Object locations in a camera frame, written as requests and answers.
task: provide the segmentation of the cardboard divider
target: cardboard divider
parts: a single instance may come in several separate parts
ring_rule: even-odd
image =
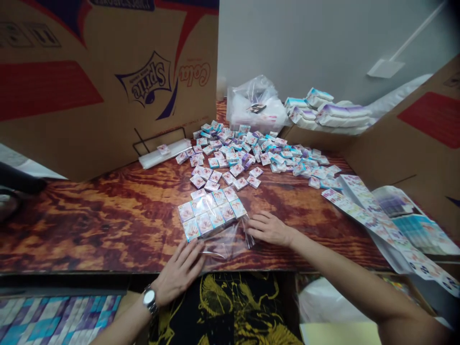
[[[343,147],[355,142],[358,137],[312,131],[294,125],[282,132],[282,138],[290,145],[301,144],[319,150],[341,151]]]
[[[289,144],[338,151],[366,186],[394,185],[460,241],[460,56],[360,136],[284,131]]]
[[[2,143],[79,182],[191,138],[216,118],[218,4],[1,2]]]

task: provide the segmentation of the transparent plastic wrap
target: transparent plastic wrap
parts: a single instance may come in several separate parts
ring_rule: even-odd
[[[144,169],[150,169],[155,165],[163,163],[173,157],[176,157],[180,153],[187,151],[192,148],[192,142],[189,139],[181,139],[175,143],[167,146],[169,152],[167,154],[162,154],[160,150],[155,150],[153,152],[147,153],[139,157],[139,162]]]
[[[265,108],[254,113],[249,108],[255,104]],[[228,88],[227,120],[231,130],[238,130],[240,125],[250,125],[251,131],[258,130],[263,134],[280,132],[284,126],[292,125],[274,84],[264,75],[241,86]]]
[[[205,269],[234,259],[254,246],[254,238],[246,232],[248,220],[249,217],[244,215],[222,230],[203,238],[205,241],[203,254],[207,256]]]

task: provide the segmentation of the hand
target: hand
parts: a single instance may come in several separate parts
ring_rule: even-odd
[[[249,220],[248,234],[268,243],[290,247],[297,230],[287,226],[277,217],[260,211]]]
[[[197,239],[193,239],[188,245],[186,240],[179,244],[158,278],[151,284],[158,308],[184,293],[198,277],[205,263],[205,256],[200,255],[204,246]]]

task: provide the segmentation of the plastic bag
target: plastic bag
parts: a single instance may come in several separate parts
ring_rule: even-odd
[[[246,232],[248,220],[248,215],[245,215],[221,231],[212,232],[208,237],[203,236],[203,254],[207,256],[205,270],[234,259],[254,246],[254,238]]]
[[[299,312],[302,322],[372,322],[324,277],[299,293]]]
[[[254,104],[263,104],[266,108],[256,114],[248,109]],[[251,131],[258,130],[263,134],[280,132],[284,126],[292,125],[274,84],[264,75],[236,88],[228,88],[227,120],[231,130],[250,125]]]
[[[169,150],[171,151],[169,154],[163,156],[159,150],[155,150],[153,152],[147,153],[141,157],[139,157],[139,162],[144,169],[150,169],[155,165],[163,163],[175,156],[179,153],[186,151],[192,148],[192,142],[190,139],[181,139],[176,141],[175,143],[168,145]]]
[[[393,110],[395,106],[409,96],[420,85],[430,79],[432,75],[433,74],[425,74],[421,77],[415,78],[414,80],[411,80],[366,106],[365,108],[370,110],[372,113],[370,116],[375,119],[371,124],[374,124],[386,113]]]

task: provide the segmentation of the wooden table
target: wooden table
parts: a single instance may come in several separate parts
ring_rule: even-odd
[[[224,115],[225,104],[219,103],[218,118]],[[328,158],[344,173],[353,173],[343,158]],[[391,270],[366,231],[324,199],[321,190],[302,177],[262,169],[258,189],[238,192],[249,214],[267,210],[366,268]],[[171,159],[149,170],[135,162],[85,183],[51,181],[1,224],[0,272],[161,271],[184,237],[177,206],[196,190],[191,171],[188,163]],[[231,248],[234,259],[208,263],[206,270],[312,270],[288,249],[258,243],[247,250],[242,233],[238,239]]]

